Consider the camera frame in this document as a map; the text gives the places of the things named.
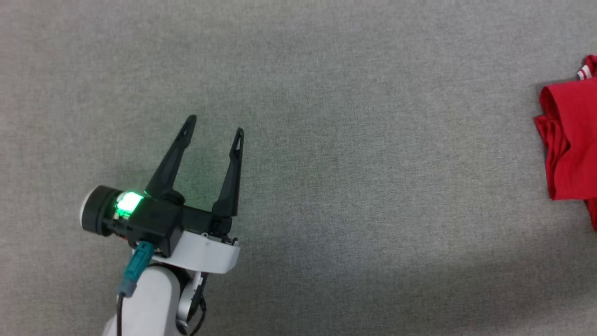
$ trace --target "red cloth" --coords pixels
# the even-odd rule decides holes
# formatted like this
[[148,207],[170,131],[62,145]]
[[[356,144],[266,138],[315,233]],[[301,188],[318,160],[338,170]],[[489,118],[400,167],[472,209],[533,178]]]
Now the red cloth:
[[535,124],[547,148],[550,197],[585,200],[597,231],[596,65],[597,56],[588,56],[587,79],[544,87],[539,101],[545,114],[535,117]]

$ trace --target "cable connector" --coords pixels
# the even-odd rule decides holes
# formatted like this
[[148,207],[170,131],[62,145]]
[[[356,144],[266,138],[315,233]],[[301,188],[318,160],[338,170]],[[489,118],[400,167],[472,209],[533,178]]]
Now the cable connector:
[[137,281],[141,277],[145,268],[149,265],[151,258],[153,257],[153,245],[148,242],[139,242],[133,256],[128,262],[127,267],[122,275],[122,281],[116,287],[116,294],[123,294],[129,298],[135,293],[137,288]]

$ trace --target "red and white striped trim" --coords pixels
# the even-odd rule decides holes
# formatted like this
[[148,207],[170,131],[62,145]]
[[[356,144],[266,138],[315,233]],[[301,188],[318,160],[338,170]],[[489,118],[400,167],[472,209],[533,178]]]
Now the red and white striped trim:
[[576,74],[578,75],[578,78],[580,80],[588,80],[589,78],[592,77],[591,71],[589,70],[588,65],[584,65],[582,68],[580,68],[580,71],[578,71]]

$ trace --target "glowing green led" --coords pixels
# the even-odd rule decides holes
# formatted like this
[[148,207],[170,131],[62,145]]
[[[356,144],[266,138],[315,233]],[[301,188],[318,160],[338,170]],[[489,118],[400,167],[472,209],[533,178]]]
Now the glowing green led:
[[128,192],[124,194],[116,204],[116,212],[118,215],[129,217],[142,199],[143,196]]

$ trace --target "gray fabric surface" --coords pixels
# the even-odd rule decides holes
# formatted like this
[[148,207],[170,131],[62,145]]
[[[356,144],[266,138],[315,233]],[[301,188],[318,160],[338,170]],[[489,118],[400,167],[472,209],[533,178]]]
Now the gray fabric surface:
[[247,136],[201,335],[597,334],[597,234],[532,119],[591,2],[1,1],[1,334],[101,333],[130,250],[82,198],[142,190],[192,113],[189,204]]

